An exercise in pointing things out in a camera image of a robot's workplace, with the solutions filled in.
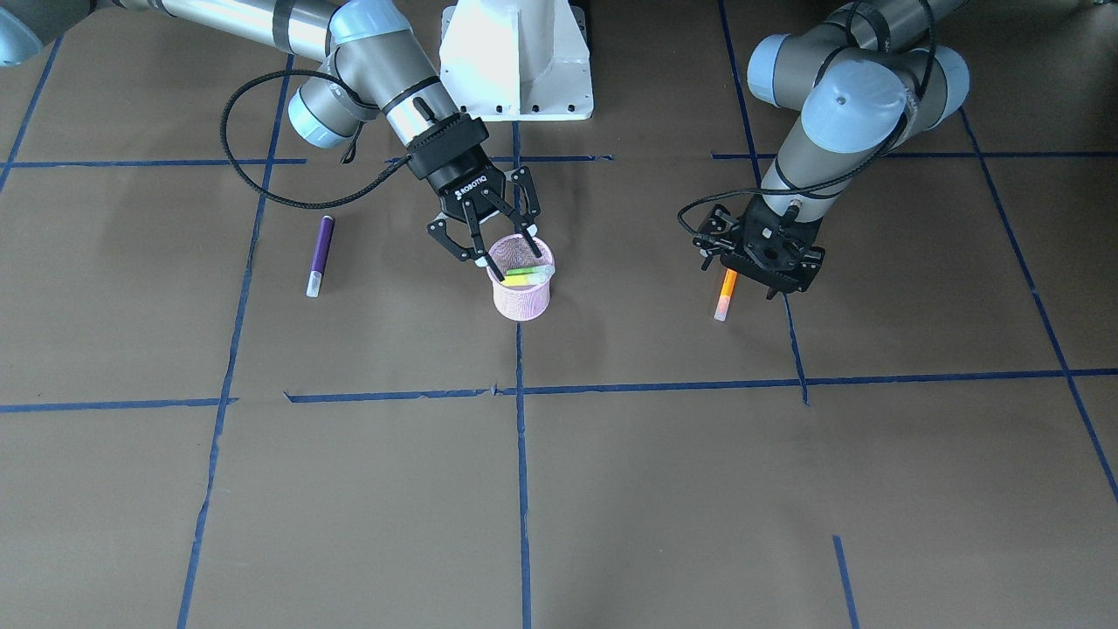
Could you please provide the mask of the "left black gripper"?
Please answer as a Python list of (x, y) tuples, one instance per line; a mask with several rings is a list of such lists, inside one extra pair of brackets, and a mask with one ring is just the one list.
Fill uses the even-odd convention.
[(743, 215), (731, 223), (729, 250), (701, 252), (701, 271), (721, 258), (726, 268), (765, 284), (770, 294), (807, 290), (825, 258), (824, 248), (814, 246), (823, 220), (799, 222), (795, 204), (785, 210), (787, 216), (778, 215), (762, 196), (752, 196)]

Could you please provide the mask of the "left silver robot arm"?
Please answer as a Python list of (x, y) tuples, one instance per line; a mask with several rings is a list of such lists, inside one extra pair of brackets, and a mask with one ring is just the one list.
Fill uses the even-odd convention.
[(704, 263), (765, 284), (807, 290), (825, 259), (821, 223), (861, 170), (961, 107), (970, 69), (935, 40), (958, 1), (853, 1), (802, 35), (767, 37), (747, 72), (757, 99), (799, 116), (742, 215), (721, 196), (690, 230)]

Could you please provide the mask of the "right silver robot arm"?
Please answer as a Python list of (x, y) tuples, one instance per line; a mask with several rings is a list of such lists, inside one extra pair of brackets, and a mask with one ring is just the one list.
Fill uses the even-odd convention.
[(400, 166), (429, 183), (440, 211), (427, 231), (455, 259), (486, 267), (499, 282), (506, 278), (480, 235), (480, 223), (494, 215), (510, 219), (528, 249), (542, 255), (530, 172), (494, 166), (482, 147), (486, 124), (452, 99), (391, 1), (123, 1), (121, 8), (208, 25), (320, 61), (287, 107), (302, 139), (316, 147), (345, 146), (343, 162), (350, 162), (363, 125), (383, 116), (406, 152), (376, 183)]

